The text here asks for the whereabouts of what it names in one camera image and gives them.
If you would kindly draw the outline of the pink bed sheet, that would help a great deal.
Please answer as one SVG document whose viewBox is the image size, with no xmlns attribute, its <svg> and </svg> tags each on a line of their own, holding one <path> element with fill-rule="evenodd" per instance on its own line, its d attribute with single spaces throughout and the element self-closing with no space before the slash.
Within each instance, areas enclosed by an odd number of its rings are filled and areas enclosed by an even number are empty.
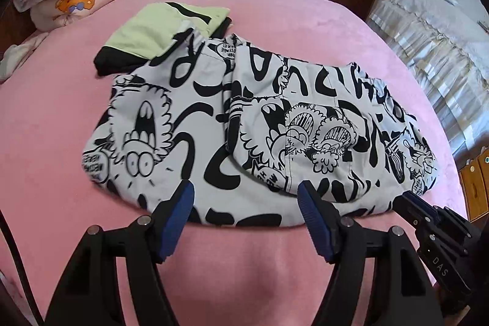
<svg viewBox="0 0 489 326">
<path fill-rule="evenodd" d="M 22 255 L 40 310 L 86 228 L 120 228 L 138 216 L 99 191 L 81 154 L 105 110 L 111 78 L 93 59 L 110 35 L 151 2 L 227 7 L 234 32 L 257 46 L 300 60 L 358 63 L 383 79 L 419 122 L 441 175 L 425 195 L 465 214 L 444 131 L 423 90 L 389 47 L 358 17 L 326 0 L 116 0 L 50 33 L 1 86 L 1 210 Z M 182 325 L 309 325 L 332 267 L 305 228 L 185 227 L 159 268 Z"/>
</svg>

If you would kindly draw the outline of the black white graffiti print garment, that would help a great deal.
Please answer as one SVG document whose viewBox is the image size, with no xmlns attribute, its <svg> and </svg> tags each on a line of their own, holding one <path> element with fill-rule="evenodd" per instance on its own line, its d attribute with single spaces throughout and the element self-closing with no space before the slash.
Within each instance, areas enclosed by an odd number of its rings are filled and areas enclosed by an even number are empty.
<svg viewBox="0 0 489 326">
<path fill-rule="evenodd" d="M 232 227 L 301 224 L 305 180 L 341 214 L 366 216 L 424 194 L 439 173 L 416 118 L 357 64 L 313 64 L 193 28 L 114 79 L 81 162 L 147 211 L 188 180 L 191 220 Z"/>
</svg>

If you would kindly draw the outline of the light green garment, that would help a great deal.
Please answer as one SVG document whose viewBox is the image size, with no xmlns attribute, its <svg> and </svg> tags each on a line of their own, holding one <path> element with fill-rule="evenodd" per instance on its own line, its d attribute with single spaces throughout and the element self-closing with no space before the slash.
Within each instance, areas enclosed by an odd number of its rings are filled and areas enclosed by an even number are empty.
<svg viewBox="0 0 489 326">
<path fill-rule="evenodd" d="M 99 77 L 131 73 L 161 55 L 174 35 L 188 27 L 206 38 L 222 38 L 231 25 L 230 10 L 225 7 L 150 3 L 108 38 L 94 58 L 94 67 Z"/>
</svg>

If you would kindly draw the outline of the small white cloth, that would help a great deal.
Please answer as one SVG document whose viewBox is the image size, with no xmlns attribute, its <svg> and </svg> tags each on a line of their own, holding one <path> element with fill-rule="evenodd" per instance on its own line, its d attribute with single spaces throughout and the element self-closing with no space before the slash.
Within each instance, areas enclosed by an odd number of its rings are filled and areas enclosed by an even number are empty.
<svg viewBox="0 0 489 326">
<path fill-rule="evenodd" d="M 0 64 L 0 82 L 7 81 L 19 69 L 39 45 L 47 38 L 48 32 L 36 31 L 20 45 L 11 45 L 3 54 Z"/>
</svg>

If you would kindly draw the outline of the wooden drawer cabinet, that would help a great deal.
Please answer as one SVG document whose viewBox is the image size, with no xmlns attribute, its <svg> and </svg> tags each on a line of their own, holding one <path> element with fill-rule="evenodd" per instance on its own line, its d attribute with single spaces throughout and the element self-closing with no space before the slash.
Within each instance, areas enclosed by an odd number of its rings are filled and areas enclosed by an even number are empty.
<svg viewBox="0 0 489 326">
<path fill-rule="evenodd" d="M 488 215 L 488 148 L 460 170 L 459 178 L 470 222 Z"/>
</svg>

